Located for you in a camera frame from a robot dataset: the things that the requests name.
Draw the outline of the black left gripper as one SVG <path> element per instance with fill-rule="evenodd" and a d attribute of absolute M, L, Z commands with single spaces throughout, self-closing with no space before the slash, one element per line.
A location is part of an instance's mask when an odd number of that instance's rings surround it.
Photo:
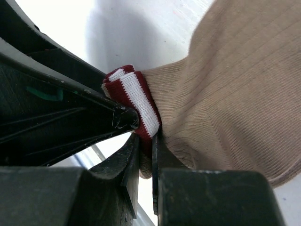
<path fill-rule="evenodd" d="M 1 1 L 1 165 L 50 166 L 136 129 L 138 114 L 105 96 L 104 77 Z"/>

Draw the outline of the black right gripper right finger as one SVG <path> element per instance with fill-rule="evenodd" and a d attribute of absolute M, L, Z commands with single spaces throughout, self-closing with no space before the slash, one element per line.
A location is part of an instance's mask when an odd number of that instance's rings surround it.
<path fill-rule="evenodd" d="M 188 169 L 167 148 L 163 134 L 159 131 L 152 138 L 152 197 L 154 214 L 158 214 L 158 180 L 160 171 L 163 168 Z"/>

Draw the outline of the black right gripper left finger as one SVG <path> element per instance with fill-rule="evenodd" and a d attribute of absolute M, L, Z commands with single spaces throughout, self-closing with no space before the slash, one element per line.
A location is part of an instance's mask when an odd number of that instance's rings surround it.
<path fill-rule="evenodd" d="M 121 191 L 133 218 L 137 217 L 139 184 L 139 137 L 131 134 L 126 143 L 89 171 L 101 179 L 112 181 Z"/>

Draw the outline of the tan sock with maroon cuff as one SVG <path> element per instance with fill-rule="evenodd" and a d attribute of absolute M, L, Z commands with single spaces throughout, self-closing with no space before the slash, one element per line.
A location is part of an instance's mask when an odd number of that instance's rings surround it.
<path fill-rule="evenodd" d="M 251 170 L 280 186 L 301 172 L 301 3 L 216 0 L 175 63 L 115 69 L 106 96 L 140 119 L 140 176 L 152 138 L 195 170 Z"/>

